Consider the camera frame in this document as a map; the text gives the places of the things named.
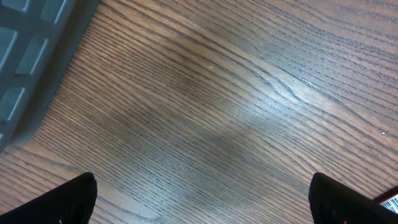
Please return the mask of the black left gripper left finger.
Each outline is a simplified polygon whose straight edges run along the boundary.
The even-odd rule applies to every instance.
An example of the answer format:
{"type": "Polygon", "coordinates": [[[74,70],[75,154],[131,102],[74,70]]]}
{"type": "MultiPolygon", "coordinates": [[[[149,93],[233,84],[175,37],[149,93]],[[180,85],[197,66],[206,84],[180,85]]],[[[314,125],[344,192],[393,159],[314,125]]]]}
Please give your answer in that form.
{"type": "Polygon", "coordinates": [[[85,172],[1,215],[1,224],[88,224],[97,198],[97,182],[85,172]]]}

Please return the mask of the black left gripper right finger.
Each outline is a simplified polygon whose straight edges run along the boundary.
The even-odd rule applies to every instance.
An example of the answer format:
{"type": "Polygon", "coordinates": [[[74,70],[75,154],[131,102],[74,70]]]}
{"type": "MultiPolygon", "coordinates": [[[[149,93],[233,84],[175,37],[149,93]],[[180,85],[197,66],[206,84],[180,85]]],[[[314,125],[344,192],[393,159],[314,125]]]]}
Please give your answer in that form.
{"type": "Polygon", "coordinates": [[[315,224],[397,224],[397,214],[335,179],[313,175],[308,201],[315,224]]]}

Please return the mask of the grey plastic shopping basket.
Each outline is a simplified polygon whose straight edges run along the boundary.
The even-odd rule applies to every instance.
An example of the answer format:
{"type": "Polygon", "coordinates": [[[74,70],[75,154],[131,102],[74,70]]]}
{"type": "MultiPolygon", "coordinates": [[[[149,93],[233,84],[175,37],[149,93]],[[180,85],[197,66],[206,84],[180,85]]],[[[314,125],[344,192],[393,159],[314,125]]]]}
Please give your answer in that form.
{"type": "Polygon", "coordinates": [[[35,134],[99,3],[1,1],[1,149],[35,134]]]}

